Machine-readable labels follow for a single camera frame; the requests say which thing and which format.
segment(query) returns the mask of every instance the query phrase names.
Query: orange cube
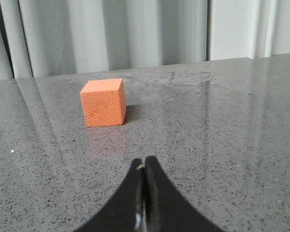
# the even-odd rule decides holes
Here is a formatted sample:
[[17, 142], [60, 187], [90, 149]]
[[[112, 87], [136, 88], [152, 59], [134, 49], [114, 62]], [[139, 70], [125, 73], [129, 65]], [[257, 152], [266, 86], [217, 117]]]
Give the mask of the orange cube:
[[80, 95], [87, 127], [124, 123], [126, 96], [122, 78], [88, 81]]

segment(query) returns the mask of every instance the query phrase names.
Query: granite countertop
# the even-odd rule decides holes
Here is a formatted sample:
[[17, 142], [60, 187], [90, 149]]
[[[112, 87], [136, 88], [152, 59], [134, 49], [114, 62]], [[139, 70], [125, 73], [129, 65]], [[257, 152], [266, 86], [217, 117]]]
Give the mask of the granite countertop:
[[[86, 128], [105, 78], [125, 124]], [[225, 231], [290, 232], [290, 54], [0, 81], [0, 232], [76, 229], [149, 155]]]

